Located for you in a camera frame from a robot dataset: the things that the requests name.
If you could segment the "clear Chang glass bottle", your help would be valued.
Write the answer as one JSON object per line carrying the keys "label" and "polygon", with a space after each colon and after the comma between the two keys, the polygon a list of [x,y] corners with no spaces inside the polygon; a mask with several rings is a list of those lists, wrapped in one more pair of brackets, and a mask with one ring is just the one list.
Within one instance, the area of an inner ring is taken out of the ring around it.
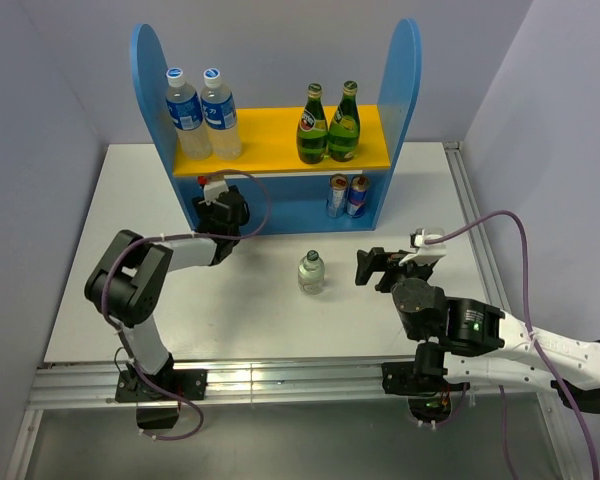
{"label": "clear Chang glass bottle", "polygon": [[325,278],[325,264],[316,250],[309,250],[298,265],[298,285],[306,294],[322,292]]}

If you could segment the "plastic water bottle blue label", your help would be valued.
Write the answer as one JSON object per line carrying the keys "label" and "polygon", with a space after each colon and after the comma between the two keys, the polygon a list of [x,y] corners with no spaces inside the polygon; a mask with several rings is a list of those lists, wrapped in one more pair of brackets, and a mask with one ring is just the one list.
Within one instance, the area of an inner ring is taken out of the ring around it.
{"label": "plastic water bottle blue label", "polygon": [[224,160],[234,160],[242,153],[242,142],[233,93],[217,68],[206,69],[203,80],[201,105],[213,152]]}

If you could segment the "green glass bottle red label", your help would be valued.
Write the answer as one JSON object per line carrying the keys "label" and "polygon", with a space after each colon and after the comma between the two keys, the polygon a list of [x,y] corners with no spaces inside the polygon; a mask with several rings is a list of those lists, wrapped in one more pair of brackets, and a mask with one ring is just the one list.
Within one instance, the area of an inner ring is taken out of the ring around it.
{"label": "green glass bottle red label", "polygon": [[307,89],[307,102],[296,130],[296,147],[302,162],[320,163],[326,155],[328,128],[321,103],[322,86],[311,83]]}

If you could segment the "green Perrier glass bottle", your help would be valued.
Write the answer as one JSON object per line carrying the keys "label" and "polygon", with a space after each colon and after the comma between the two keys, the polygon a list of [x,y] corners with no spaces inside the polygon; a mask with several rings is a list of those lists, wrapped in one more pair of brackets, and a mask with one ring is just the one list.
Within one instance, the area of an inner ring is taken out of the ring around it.
{"label": "green Perrier glass bottle", "polygon": [[343,85],[341,100],[330,122],[328,133],[328,151],[330,157],[338,162],[353,159],[360,138],[360,118],[356,103],[358,85],[347,80]]}

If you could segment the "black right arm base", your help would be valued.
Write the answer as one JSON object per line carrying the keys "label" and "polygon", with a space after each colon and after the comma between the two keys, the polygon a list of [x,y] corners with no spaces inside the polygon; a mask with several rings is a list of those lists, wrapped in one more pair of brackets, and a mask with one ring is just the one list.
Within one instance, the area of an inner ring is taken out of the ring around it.
{"label": "black right arm base", "polygon": [[414,361],[383,362],[381,372],[384,393],[407,399],[409,420],[419,429],[436,431],[448,424],[465,405],[470,389],[469,383],[419,376]]}

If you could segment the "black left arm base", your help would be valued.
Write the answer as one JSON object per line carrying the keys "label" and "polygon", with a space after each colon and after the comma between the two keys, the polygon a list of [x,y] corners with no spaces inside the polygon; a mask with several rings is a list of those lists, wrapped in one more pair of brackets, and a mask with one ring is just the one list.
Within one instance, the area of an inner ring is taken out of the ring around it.
{"label": "black left arm base", "polygon": [[[205,369],[167,369],[157,376],[149,376],[129,367],[119,373],[114,401],[136,406],[136,425],[141,434],[161,441],[181,440],[202,429],[205,417],[197,402],[205,397],[207,380]],[[193,430],[167,434],[186,408],[197,414]]]}

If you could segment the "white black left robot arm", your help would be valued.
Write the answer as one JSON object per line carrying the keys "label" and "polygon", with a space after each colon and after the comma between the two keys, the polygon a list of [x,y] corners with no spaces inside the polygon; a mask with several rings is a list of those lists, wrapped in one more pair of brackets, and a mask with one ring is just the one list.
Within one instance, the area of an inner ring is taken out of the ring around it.
{"label": "white black left robot arm", "polygon": [[86,281],[84,295],[114,327],[139,388],[152,399],[175,392],[173,356],[161,340],[153,312],[166,276],[189,267],[220,264],[239,243],[250,220],[246,200],[224,181],[193,199],[199,222],[190,234],[151,240],[121,230]]}

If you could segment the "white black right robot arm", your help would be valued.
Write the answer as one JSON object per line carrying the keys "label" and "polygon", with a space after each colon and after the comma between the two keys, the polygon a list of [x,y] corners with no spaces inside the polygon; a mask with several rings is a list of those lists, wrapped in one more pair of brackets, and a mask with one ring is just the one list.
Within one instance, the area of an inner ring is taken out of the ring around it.
{"label": "white black right robot arm", "polygon": [[385,393],[426,396],[489,385],[555,390],[566,407],[600,414],[600,340],[529,330],[496,306],[447,296],[428,282],[440,258],[420,249],[357,253],[356,285],[380,273],[376,291],[391,296],[417,344],[413,360],[382,364]]}

